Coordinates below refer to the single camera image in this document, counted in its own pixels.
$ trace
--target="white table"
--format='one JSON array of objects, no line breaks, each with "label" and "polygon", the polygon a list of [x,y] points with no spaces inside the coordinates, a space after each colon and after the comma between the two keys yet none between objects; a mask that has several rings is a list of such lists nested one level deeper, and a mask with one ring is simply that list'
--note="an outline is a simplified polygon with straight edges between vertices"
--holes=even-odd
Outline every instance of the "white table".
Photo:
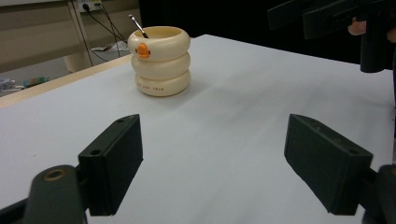
[{"label": "white table", "polygon": [[191,84],[178,95],[143,94],[123,63],[1,108],[0,207],[26,198],[39,172],[78,165],[115,119],[139,114],[144,160],[118,213],[87,213],[89,223],[361,223],[361,207],[328,214],[287,164],[288,118],[323,122],[374,153],[377,171],[392,161],[391,71],[212,35],[189,53]]}]

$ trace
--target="cable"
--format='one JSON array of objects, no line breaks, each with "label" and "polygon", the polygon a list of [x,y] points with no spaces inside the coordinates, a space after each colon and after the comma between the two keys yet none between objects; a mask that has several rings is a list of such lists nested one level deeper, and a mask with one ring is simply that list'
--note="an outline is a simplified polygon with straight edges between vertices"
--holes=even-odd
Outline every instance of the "cable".
[{"label": "cable", "polygon": [[123,42],[127,43],[126,40],[123,37],[119,37],[118,35],[116,35],[115,33],[111,32],[106,26],[104,26],[101,22],[99,22],[99,20],[97,20],[90,11],[90,7],[87,4],[82,5],[82,7],[85,9],[85,11],[88,13],[88,15],[90,15],[97,23],[99,23],[101,26],[103,26],[105,29],[107,29],[111,34],[113,34],[114,36],[118,37],[120,40],[122,40]]},{"label": "cable", "polygon": [[122,34],[121,34],[121,32],[119,31],[119,29],[117,29],[116,25],[114,25],[114,23],[111,21],[110,15],[108,14],[107,10],[105,9],[105,6],[103,6],[103,5],[100,4],[100,3],[97,3],[97,4],[95,4],[95,5],[96,5],[96,6],[99,6],[99,8],[102,9],[102,11],[105,13],[105,15],[107,16],[108,20],[110,21],[110,24],[111,24],[114,28],[116,28],[117,33],[119,33],[119,35],[122,37],[122,40],[123,40],[123,41],[125,42],[125,44],[126,44],[127,41],[126,41],[125,37],[122,36]]},{"label": "cable", "polygon": [[96,55],[96,57],[102,59],[102,60],[105,61],[105,62],[108,62],[108,60],[106,60],[106,59],[100,57],[94,50],[91,50],[91,52],[92,52],[94,55]]},{"label": "cable", "polygon": [[107,14],[107,12],[105,11],[105,10],[103,10],[103,8],[101,7],[101,5],[102,4],[95,4],[96,6],[99,6],[99,8],[101,8],[102,9],[102,11],[104,11],[104,13],[105,13],[105,16],[107,17],[107,19],[108,19],[108,21],[110,21],[110,26],[111,26],[111,30],[113,31],[113,35],[114,35],[114,44],[116,44],[116,46],[117,46],[117,53],[119,54],[119,57],[120,57],[120,49],[119,49],[119,44],[117,43],[118,41],[117,41],[117,37],[116,37],[116,33],[114,33],[114,24],[113,24],[113,22],[111,21],[111,19],[110,19],[110,16]]}]

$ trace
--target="stacked ring toy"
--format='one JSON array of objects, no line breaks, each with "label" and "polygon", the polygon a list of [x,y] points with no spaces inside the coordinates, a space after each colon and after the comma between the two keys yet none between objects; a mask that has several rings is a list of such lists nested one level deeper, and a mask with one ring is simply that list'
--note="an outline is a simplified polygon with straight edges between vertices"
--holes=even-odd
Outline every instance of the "stacked ring toy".
[{"label": "stacked ring toy", "polygon": [[139,90],[152,96],[169,96],[184,91],[190,84],[191,39],[182,29],[152,26],[128,38],[134,81]]}]

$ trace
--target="floor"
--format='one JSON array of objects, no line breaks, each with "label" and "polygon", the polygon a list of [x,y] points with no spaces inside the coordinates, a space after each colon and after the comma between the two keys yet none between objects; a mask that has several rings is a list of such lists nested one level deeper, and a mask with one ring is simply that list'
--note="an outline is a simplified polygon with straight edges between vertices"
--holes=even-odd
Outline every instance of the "floor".
[{"label": "floor", "polygon": [[[129,50],[127,49],[94,51],[94,54],[92,55],[92,63],[94,65],[105,63],[127,54],[130,54]],[[0,73],[0,84],[1,80],[10,79],[15,81],[15,86],[23,86],[23,81],[30,80],[32,78],[45,77],[48,79],[48,81],[52,81],[53,79],[64,77],[70,74],[71,72],[67,69],[64,63],[64,58],[57,58],[47,62],[37,63],[5,73]],[[17,88],[11,88],[7,91],[0,91],[0,97],[11,94],[17,90]]]}]

